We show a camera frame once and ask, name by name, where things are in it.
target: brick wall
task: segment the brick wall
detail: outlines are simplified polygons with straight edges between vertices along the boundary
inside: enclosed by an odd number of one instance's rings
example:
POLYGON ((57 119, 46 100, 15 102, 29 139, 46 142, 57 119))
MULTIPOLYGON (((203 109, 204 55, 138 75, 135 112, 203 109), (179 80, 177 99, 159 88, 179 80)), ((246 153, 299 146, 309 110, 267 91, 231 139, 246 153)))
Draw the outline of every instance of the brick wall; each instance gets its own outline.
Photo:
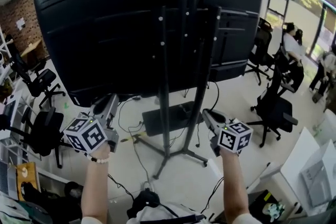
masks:
POLYGON ((0 25, 2 30, 12 35, 19 52, 23 52, 29 43, 41 39, 42 43, 35 49, 35 54, 39 59, 49 55, 37 21, 34 0, 11 0, 0 7, 0 25), (21 31, 16 26, 20 18, 25 20, 26 25, 21 31))

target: black monitor back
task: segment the black monitor back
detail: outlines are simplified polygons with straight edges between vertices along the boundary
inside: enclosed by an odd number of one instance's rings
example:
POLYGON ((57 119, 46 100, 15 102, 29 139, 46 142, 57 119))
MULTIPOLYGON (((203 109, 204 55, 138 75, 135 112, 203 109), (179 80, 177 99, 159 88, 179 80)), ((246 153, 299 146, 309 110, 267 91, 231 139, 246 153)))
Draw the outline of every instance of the black monitor back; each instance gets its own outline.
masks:
POLYGON ((153 10, 166 6, 170 91, 195 87, 207 8, 222 7, 212 79, 244 73, 261 0, 34 0, 56 70, 73 102, 109 92, 157 94, 159 48, 153 10))

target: floor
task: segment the floor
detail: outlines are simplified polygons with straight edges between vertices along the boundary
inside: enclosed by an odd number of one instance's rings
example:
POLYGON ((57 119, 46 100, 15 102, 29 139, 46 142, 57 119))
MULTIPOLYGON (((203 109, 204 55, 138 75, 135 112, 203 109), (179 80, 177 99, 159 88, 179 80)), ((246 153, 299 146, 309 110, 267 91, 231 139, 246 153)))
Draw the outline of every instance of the floor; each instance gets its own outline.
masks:
MULTIPOLYGON (((48 60, 46 67, 56 72, 51 60, 48 60)), ((309 80, 309 78, 305 78, 296 94, 286 92, 283 95, 285 99, 292 103, 293 116, 299 120, 298 126, 294 127, 292 133, 285 133, 280 130, 282 134, 280 141, 276 141, 275 135, 269 133, 266 145, 260 149, 262 127, 255 126, 252 143, 243 150, 239 157, 246 186, 249 186, 261 174, 268 162, 283 163, 286 160, 304 126, 313 133, 314 125, 318 123, 323 114, 323 103, 314 104, 312 102, 312 93, 308 91, 309 80)), ((255 73, 248 73, 245 76, 219 82, 220 96, 216 109, 244 122, 259 120, 256 113, 250 111, 250 107, 256 104, 257 97, 262 94, 267 86, 268 81, 264 76, 262 76, 262 81, 261 86, 258 86, 255 73)), ((186 98, 183 98, 182 92, 171 93, 170 105, 192 101, 194 97, 195 89, 190 89, 186 98)), ((202 109, 212 107, 216 97, 217 89, 211 83, 210 89, 206 90, 202 109)), ((35 100, 34 109, 36 111, 38 111, 38 104, 42 98, 41 95, 35 100)), ((142 112, 159 108, 154 100, 153 97, 140 101, 130 101, 125 104, 121 112, 121 126, 125 129, 128 126, 138 125, 139 121, 142 121, 142 112)), ((55 96, 54 105, 57 112, 61 112, 65 116, 62 127, 65 127, 72 118, 77 117, 80 111, 88 111, 88 109, 75 106, 67 95, 65 97, 62 95, 55 96)), ((117 130, 120 140, 130 138, 128 133, 118 127, 117 120, 118 116, 113 121, 113 126, 117 130)), ((174 138, 180 133, 181 130, 171 132, 171 137, 174 138)), ((172 152, 181 148, 184 143, 184 135, 185 133, 176 140, 171 148, 172 152)), ((222 160, 215 158, 209 147, 209 130, 205 123, 200 124, 199 136, 201 146, 199 148, 195 146, 197 144, 195 131, 190 143, 190 150, 203 157, 213 159, 213 165, 204 168, 201 163, 187 156, 177 156, 169 160, 160 179, 152 181, 153 188, 162 201, 180 202, 197 211, 201 211, 205 207, 222 170, 222 160)), ((162 146, 161 135, 154 137, 144 135, 143 138, 158 147, 162 146)), ((137 144, 136 147, 145 168, 150 176, 153 175, 160 167, 162 157, 142 144, 137 144)), ((36 161, 38 166, 58 176, 84 184, 87 159, 82 153, 76 153, 71 149, 64 149, 62 154, 64 163, 62 169, 56 167, 56 160, 53 155, 44 157, 42 161, 35 159, 32 159, 32 161, 36 161)), ((136 196, 139 193, 142 183, 146 181, 146 175, 135 155, 132 140, 118 144, 116 153, 110 157, 109 173, 133 195, 136 196)), ((118 189, 112 181, 108 182, 108 186, 112 220, 116 224, 125 223, 127 221, 126 210, 132 204, 131 197, 126 195, 122 188, 118 189)), ((212 213, 217 215, 222 211, 223 186, 213 196, 210 208, 205 211, 205 215, 210 216, 212 213)))

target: black and white cube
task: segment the black and white cube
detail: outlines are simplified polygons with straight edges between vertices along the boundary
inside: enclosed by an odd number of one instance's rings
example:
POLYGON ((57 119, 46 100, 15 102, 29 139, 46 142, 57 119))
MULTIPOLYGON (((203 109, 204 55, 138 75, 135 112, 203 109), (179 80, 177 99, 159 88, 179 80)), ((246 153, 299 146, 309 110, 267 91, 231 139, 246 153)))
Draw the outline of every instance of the black and white cube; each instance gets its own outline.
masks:
POLYGON ((228 124, 220 130, 218 145, 236 153, 246 147, 251 139, 253 129, 242 122, 228 124))
POLYGON ((99 121, 90 118, 74 119, 64 130, 64 133, 74 149, 86 153, 95 151, 108 139, 99 121))

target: black office chair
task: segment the black office chair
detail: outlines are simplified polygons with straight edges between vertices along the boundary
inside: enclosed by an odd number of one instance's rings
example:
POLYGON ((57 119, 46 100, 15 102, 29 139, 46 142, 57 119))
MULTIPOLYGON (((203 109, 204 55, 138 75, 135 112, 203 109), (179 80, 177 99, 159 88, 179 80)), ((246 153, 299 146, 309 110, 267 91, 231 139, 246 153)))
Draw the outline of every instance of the black office chair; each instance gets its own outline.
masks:
POLYGON ((56 163, 58 168, 62 168, 59 161, 59 146, 71 147, 62 139, 63 133, 60 128, 63 122, 63 114, 55 112, 52 107, 48 112, 41 111, 37 114, 34 123, 30 121, 31 109, 27 107, 23 116, 22 123, 27 123, 30 127, 30 133, 21 131, 20 129, 9 127, 8 129, 21 135, 23 143, 30 146, 34 153, 45 157, 55 150, 56 163))
POLYGON ((273 62, 272 57, 267 54, 268 46, 272 39, 271 31, 272 27, 270 26, 270 23, 261 18, 254 40, 256 51, 251 51, 249 56, 249 60, 253 65, 248 63, 247 65, 251 67, 251 69, 245 71, 245 73, 255 72, 257 74, 259 86, 261 85, 260 73, 265 75, 268 80, 271 80, 267 73, 259 69, 259 66, 269 66, 272 65, 273 62))
POLYGON ((33 97, 40 96, 42 92, 45 93, 45 97, 39 104, 40 109, 42 109, 42 104, 47 100, 49 101, 50 107, 52 107, 51 97, 53 95, 62 94, 65 96, 65 92, 55 91, 56 88, 60 88, 59 84, 56 84, 51 90, 48 89, 51 83, 56 79, 56 74, 53 73, 50 69, 45 69, 41 74, 36 71, 37 77, 31 81, 30 76, 25 71, 25 67, 15 58, 10 59, 10 67, 13 69, 13 71, 17 72, 23 79, 23 82, 27 84, 28 89, 33 97))
POLYGON ((262 136, 263 142, 260 144, 260 147, 264 146, 266 134, 270 130, 274 131, 278 135, 277 140, 280 140, 281 134, 277 129, 282 129, 285 132, 290 133, 293 125, 298 124, 298 120, 292 117, 292 104, 281 98, 278 94, 280 86, 290 87, 281 83, 281 72, 276 65, 271 86, 267 86, 266 91, 258 97, 257 106, 251 106, 250 108, 251 111, 255 109, 262 120, 249 122, 247 124, 264 126, 264 134, 262 136))

